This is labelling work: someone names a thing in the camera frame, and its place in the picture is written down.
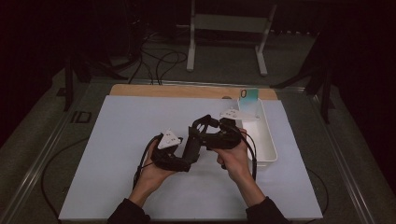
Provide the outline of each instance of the black sleeve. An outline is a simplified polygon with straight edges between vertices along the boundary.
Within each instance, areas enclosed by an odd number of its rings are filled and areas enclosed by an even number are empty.
[[[107,220],[108,224],[146,224],[150,217],[145,211],[128,199],[124,199]]]
[[[290,224],[285,219],[275,203],[268,197],[262,203],[253,205],[247,209],[248,224]]]

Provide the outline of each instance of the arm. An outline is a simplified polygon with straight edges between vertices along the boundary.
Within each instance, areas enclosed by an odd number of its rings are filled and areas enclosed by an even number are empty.
[[[143,224],[148,223],[150,218],[142,209],[146,199],[160,187],[163,181],[174,171],[165,171],[158,168],[151,160],[151,153],[156,145],[154,141],[149,149],[144,163],[144,168],[136,186],[133,188],[128,199],[124,199],[114,213],[107,220],[109,224]]]
[[[241,129],[241,133],[246,138],[246,130]],[[214,148],[213,150],[219,154],[218,163],[225,165],[231,180],[241,192],[248,207],[248,223],[289,223],[251,176],[248,168],[248,147],[243,141],[233,149]]]

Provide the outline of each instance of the cable on floor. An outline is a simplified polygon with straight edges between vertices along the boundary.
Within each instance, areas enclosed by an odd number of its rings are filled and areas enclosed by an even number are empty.
[[[318,178],[318,180],[323,185],[323,188],[324,188],[324,190],[326,192],[326,205],[325,205],[324,209],[322,210],[322,215],[324,216],[324,214],[326,213],[327,209],[329,208],[329,191],[328,191],[328,189],[326,187],[326,184],[324,183],[323,179],[317,173],[315,173],[314,171],[312,171],[311,169],[309,169],[306,166],[305,166],[305,168],[306,168],[307,171],[309,171],[310,173],[312,173],[314,176],[316,176]],[[305,222],[305,224],[312,223],[312,222],[314,222],[316,220],[317,219],[312,219],[310,221]]]
[[[165,53],[162,57],[158,57],[158,56],[155,56],[155,55],[147,52],[147,50],[167,50],[169,52]],[[179,51],[176,51],[173,49],[161,49],[161,48],[159,48],[159,49],[142,49],[142,52],[145,53],[146,55],[158,60],[156,67],[155,67],[155,77],[157,78],[157,82],[159,85],[163,84],[163,77],[165,76],[166,73],[168,73],[171,69],[173,69],[179,63],[184,63],[185,61],[187,61],[186,53],[179,52]],[[165,58],[167,58],[171,55],[176,55],[177,58],[174,61],[165,60]],[[169,68],[167,68],[164,72],[160,73],[160,66],[162,63],[170,63],[171,66]]]
[[[44,167],[42,173],[41,173],[41,179],[40,179],[40,189],[41,189],[41,193],[43,194],[44,200],[46,201],[47,205],[49,206],[52,214],[55,216],[56,220],[58,221],[59,224],[62,224],[62,221],[58,218],[59,214],[56,211],[55,207],[53,206],[53,204],[51,203],[46,191],[45,191],[45,186],[44,186],[44,180],[45,180],[45,175],[47,172],[47,169],[50,166],[50,163],[56,158],[58,157],[62,152],[66,151],[69,148],[72,148],[80,143],[83,143],[85,141],[87,141],[89,139],[89,137],[83,138],[67,147],[62,148],[61,150],[59,150],[57,153],[55,153],[53,156],[50,157],[49,161],[47,162],[46,166]]]

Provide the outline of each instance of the person's right hand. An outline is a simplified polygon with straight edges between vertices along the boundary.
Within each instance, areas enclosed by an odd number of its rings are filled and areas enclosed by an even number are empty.
[[[240,129],[241,134],[246,138],[246,130]],[[212,148],[218,153],[218,163],[225,165],[228,174],[235,183],[241,181],[244,176],[249,176],[248,169],[248,146],[241,141],[238,146],[233,149]]]
[[[240,129],[246,138],[247,131]],[[232,149],[212,148],[218,155],[218,163],[225,165],[228,175],[239,188],[247,207],[259,204],[265,199],[262,190],[256,184],[248,168],[248,146],[244,141]]]

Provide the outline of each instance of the metal frame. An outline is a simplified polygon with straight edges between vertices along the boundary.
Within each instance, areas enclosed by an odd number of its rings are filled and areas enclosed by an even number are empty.
[[[326,132],[326,135],[332,145],[332,155],[334,157],[335,163],[337,165],[338,170],[340,171],[341,177],[344,180],[346,189],[349,193],[350,199],[355,205],[356,212],[358,213],[359,218],[361,219],[361,223],[374,224],[375,219],[373,214],[370,211],[370,208],[367,206],[366,201],[361,193],[361,189],[355,180],[352,172],[349,169],[346,158],[335,140],[332,127],[330,124],[326,123],[320,113],[320,100],[317,95],[313,97],[309,97],[311,105],[314,107],[314,111],[320,121],[320,124],[323,126],[323,130]]]
[[[270,33],[272,21],[276,12],[276,5],[272,5],[267,18],[248,18],[220,15],[206,15],[195,13],[195,0],[191,0],[190,46],[187,59],[187,71],[194,70],[195,61],[195,29],[239,31],[262,33],[262,41],[255,48],[257,63],[261,76],[267,76],[268,71],[263,57],[263,49]]]
[[[23,178],[20,186],[16,190],[14,196],[8,203],[4,213],[0,216],[0,223],[12,223],[13,220],[18,216],[18,213],[21,211],[24,206],[26,200],[29,198],[30,193],[35,187],[35,183],[41,177],[41,173],[50,159],[52,153],[56,150],[58,142],[62,136],[64,131],[64,126],[70,122],[72,118],[72,112],[77,108],[78,103],[81,101],[82,97],[87,90],[87,84],[80,84],[76,101],[71,104],[70,109],[67,112],[64,112],[61,119],[53,129],[49,139],[46,144],[43,146],[41,151],[39,152],[37,158],[30,166],[29,170],[26,172],[25,177]]]

